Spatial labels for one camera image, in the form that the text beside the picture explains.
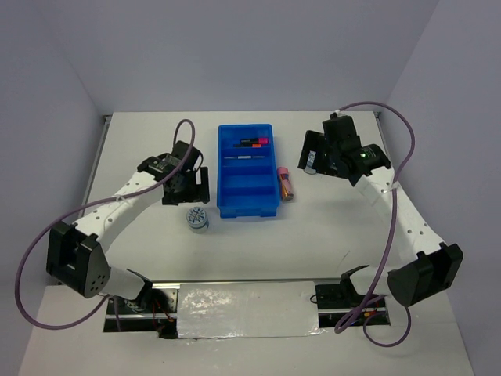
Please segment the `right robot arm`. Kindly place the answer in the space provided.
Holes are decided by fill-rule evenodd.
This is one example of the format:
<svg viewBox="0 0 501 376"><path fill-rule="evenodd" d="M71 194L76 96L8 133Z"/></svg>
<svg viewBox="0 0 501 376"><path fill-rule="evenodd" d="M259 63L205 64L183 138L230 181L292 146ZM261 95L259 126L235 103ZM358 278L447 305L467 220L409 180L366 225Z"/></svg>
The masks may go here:
<svg viewBox="0 0 501 376"><path fill-rule="evenodd" d="M396 181L383 149L362 145L352 117L334 115L323 122L322 132L308 130L298 167L346 179L390 226L390 249L403 262L387 271L389 291L398 303L410 307L452 286L462 249L432 230Z"/></svg>

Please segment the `blue tape roll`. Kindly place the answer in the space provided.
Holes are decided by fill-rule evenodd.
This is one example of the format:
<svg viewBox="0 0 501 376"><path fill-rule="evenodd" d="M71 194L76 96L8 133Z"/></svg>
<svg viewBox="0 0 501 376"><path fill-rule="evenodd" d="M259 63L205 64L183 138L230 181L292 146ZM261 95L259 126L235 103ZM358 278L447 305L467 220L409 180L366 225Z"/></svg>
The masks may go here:
<svg viewBox="0 0 501 376"><path fill-rule="evenodd" d="M305 166L305 172L309 175L314 175L317 173L316 169L314 168L315 156L316 152L314 150L310 150Z"/></svg>
<svg viewBox="0 0 501 376"><path fill-rule="evenodd" d="M209 227L207 212L202 207L193 207L186 213L186 221L194 233L204 233Z"/></svg>

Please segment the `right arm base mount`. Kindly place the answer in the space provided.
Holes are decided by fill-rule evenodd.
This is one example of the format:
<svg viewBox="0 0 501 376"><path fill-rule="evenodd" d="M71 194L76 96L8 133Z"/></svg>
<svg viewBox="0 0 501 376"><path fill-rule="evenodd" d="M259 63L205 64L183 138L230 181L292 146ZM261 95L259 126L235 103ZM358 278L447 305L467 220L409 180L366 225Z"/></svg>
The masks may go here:
<svg viewBox="0 0 501 376"><path fill-rule="evenodd" d="M316 284L315 293L310 296L310 303L317 307L321 328L334 328L337 321L357 307L362 300L363 295L357 294L353 287L343 287L342 283ZM361 327L369 318L369 326L389 325L386 308L384 299L374 302L368 308L364 308L351 325Z"/></svg>

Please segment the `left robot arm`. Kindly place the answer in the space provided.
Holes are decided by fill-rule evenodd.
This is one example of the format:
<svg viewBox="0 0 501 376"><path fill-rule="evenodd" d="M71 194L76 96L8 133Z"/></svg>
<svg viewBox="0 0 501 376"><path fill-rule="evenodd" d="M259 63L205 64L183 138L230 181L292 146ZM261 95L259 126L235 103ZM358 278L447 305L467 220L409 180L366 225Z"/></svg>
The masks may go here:
<svg viewBox="0 0 501 376"><path fill-rule="evenodd" d="M153 284L131 269L109 265L106 253L117 237L148 207L208 203L208 169L203 154L178 141L171 152L148 157L113 199L75 222L59 221L49 232L48 274L85 298L115 295L135 312L153 303Z"/></svg>

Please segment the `pink capped black highlighter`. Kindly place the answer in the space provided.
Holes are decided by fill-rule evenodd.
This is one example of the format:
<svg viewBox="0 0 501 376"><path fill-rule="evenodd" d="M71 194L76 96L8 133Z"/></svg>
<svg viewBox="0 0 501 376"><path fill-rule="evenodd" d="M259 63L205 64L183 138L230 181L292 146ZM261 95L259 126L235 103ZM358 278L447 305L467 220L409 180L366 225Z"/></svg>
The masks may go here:
<svg viewBox="0 0 501 376"><path fill-rule="evenodd" d="M240 145L268 145L269 138L266 137L258 137L258 138L249 138L249 139L241 139Z"/></svg>

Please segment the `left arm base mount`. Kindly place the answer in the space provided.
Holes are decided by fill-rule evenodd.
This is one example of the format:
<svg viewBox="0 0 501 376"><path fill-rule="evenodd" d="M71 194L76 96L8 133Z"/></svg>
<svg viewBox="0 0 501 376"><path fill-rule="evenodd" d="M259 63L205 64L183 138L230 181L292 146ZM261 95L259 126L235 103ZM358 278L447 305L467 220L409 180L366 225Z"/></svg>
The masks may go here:
<svg viewBox="0 0 501 376"><path fill-rule="evenodd" d="M140 308L124 298L112 298L106 308L104 333L154 334L157 338L178 339L179 284L155 283L150 304Z"/></svg>

